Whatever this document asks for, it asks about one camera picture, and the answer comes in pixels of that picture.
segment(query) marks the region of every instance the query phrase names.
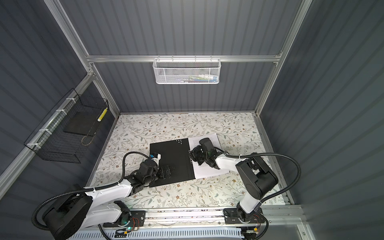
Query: table surface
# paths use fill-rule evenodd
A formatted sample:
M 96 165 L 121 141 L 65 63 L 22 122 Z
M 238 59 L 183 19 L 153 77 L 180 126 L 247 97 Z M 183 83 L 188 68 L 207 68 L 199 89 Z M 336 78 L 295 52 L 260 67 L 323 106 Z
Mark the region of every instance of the table surface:
M 99 162 L 91 186 L 115 182 L 121 177 L 122 157 L 129 151 L 149 154 L 149 145 L 187 137 L 217 133 L 221 147 L 230 154 L 265 152 L 252 113 L 132 114 L 120 115 L 107 148 Z M 126 158 L 126 175 L 139 168 L 143 157 Z M 279 191 L 275 186 L 266 195 Z M 121 199 L 129 208 L 235 206 L 245 193 L 238 174 L 189 180 L 144 188 Z M 281 195 L 264 205 L 284 205 Z

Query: white mesh basket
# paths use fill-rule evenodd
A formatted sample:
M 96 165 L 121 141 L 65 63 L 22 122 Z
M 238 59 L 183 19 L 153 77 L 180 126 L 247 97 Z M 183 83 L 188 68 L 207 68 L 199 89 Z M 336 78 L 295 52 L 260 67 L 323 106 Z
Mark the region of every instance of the white mesh basket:
M 209 62 L 153 61 L 158 84 L 217 84 L 220 68 L 220 59 Z

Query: black folder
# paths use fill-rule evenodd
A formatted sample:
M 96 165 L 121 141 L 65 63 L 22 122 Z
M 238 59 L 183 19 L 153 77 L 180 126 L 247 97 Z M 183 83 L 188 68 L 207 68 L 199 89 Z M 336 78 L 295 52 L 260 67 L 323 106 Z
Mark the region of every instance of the black folder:
M 150 187 L 195 179 L 192 160 L 188 155 L 188 138 L 151 143 L 149 152 L 161 154 L 159 167 L 169 165 L 172 168 L 170 178 L 157 180 Z

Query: gray wall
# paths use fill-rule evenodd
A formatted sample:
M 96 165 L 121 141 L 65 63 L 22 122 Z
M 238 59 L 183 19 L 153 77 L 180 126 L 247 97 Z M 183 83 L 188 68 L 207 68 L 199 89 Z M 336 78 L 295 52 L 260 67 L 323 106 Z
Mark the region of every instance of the gray wall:
M 274 150 L 301 164 L 291 193 L 319 240 L 383 237 L 383 10 L 314 1 L 261 114 Z
M 0 1 L 0 170 L 86 72 L 43 1 Z M 98 96 L 91 84 L 84 95 Z M 0 200 L 0 239 L 52 239 L 35 228 L 31 214 L 40 202 L 71 184 L 85 185 L 114 117 L 108 112 L 81 164 L 34 157 Z
M 218 84 L 157 84 L 152 63 L 97 63 L 121 112 L 255 110 L 273 63 L 222 63 Z
M 275 55 L 300 0 L 62 1 L 90 55 Z M 220 83 L 159 85 L 150 63 L 97 63 L 121 112 L 254 110 L 273 63 L 223 63 Z

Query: wire basket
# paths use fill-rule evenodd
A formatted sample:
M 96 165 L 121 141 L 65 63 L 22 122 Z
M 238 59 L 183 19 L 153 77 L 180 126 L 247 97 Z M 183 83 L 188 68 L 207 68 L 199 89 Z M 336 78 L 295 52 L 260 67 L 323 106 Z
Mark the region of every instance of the wire basket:
M 36 142 L 24 143 L 41 159 L 80 163 L 108 111 L 108 101 L 76 95 L 42 131 Z
M 153 61 L 158 84 L 217 84 L 221 62 L 169 62 Z

